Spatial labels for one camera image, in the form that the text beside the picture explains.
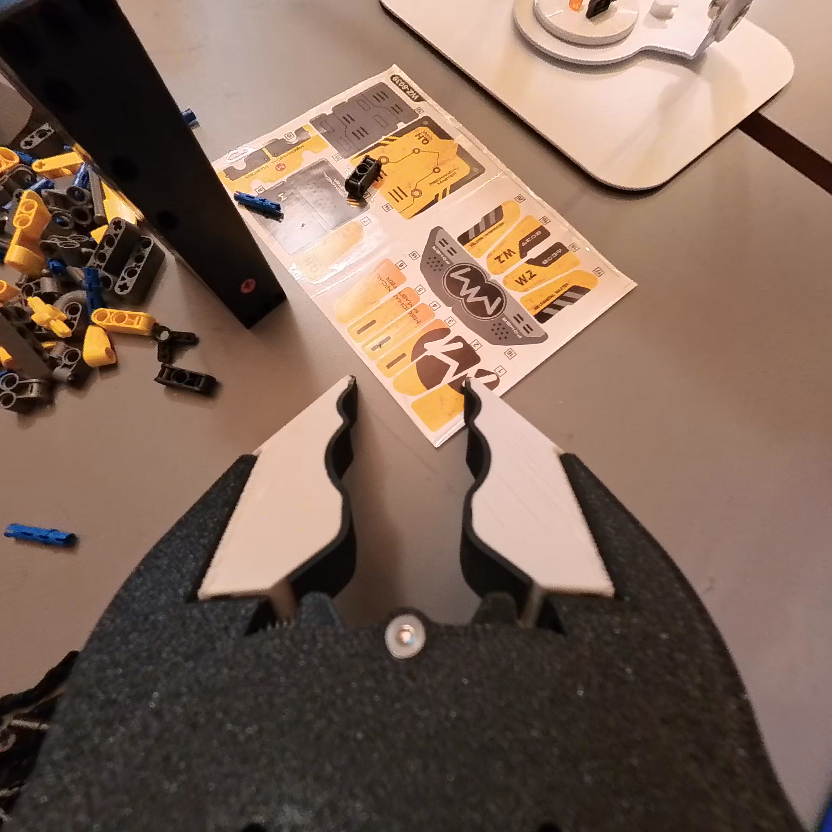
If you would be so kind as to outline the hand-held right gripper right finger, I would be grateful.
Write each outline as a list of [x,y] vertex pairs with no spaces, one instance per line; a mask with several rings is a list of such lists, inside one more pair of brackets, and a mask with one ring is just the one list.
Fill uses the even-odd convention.
[[481,598],[507,594],[528,627],[552,595],[612,598],[562,449],[483,381],[466,379],[463,397],[473,475],[460,547],[467,585]]

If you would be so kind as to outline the black perforated block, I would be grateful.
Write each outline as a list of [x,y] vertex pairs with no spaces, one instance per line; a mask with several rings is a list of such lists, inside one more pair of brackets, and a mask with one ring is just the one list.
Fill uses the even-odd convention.
[[2,2],[2,68],[237,318],[286,298],[114,1]]

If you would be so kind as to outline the white base board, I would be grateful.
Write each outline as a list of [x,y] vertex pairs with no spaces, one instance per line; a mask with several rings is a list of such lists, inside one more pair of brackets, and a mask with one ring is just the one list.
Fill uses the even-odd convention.
[[665,184],[793,78],[751,2],[381,5],[581,169]]

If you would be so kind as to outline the heap of black tread links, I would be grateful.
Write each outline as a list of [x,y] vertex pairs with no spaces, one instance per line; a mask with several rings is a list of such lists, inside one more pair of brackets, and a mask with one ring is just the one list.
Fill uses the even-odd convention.
[[1,699],[1,825],[31,775],[79,652],[69,652],[36,685]]

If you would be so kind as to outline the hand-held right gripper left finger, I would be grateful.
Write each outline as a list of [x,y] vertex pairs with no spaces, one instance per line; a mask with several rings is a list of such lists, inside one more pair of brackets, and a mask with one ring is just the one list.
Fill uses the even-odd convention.
[[344,477],[357,416],[357,382],[345,376],[255,450],[199,600],[263,598],[286,622],[309,594],[348,586],[357,542]]

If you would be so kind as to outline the black connector brick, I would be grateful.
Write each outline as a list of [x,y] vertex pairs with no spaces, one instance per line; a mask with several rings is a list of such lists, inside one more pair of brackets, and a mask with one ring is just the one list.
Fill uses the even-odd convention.
[[154,381],[166,388],[211,397],[217,390],[218,381],[210,375],[195,370],[161,364]]
[[156,342],[157,360],[161,364],[173,364],[179,350],[200,343],[199,337],[193,332],[177,331],[159,323],[152,326],[151,336]]
[[382,173],[382,162],[366,155],[349,173],[344,182],[347,197],[353,202],[362,202],[365,193],[378,181]]

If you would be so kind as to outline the grey box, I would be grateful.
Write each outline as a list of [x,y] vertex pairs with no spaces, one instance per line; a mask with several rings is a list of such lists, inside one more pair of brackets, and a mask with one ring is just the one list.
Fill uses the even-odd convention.
[[26,127],[33,113],[32,105],[1,79],[1,143],[7,143]]

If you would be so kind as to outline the pile of building bricks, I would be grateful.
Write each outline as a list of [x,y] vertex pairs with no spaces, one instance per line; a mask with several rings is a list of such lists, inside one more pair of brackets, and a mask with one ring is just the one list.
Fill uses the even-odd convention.
[[117,363],[113,335],[151,336],[142,310],[165,254],[76,147],[57,132],[2,147],[2,411],[27,414],[55,386],[78,389]]

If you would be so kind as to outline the yellow grey sticker sheet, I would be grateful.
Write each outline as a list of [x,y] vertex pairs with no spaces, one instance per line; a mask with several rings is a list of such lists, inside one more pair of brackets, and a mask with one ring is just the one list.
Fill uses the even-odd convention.
[[464,380],[503,395],[636,287],[397,65],[213,166],[280,203],[244,218],[435,448]]

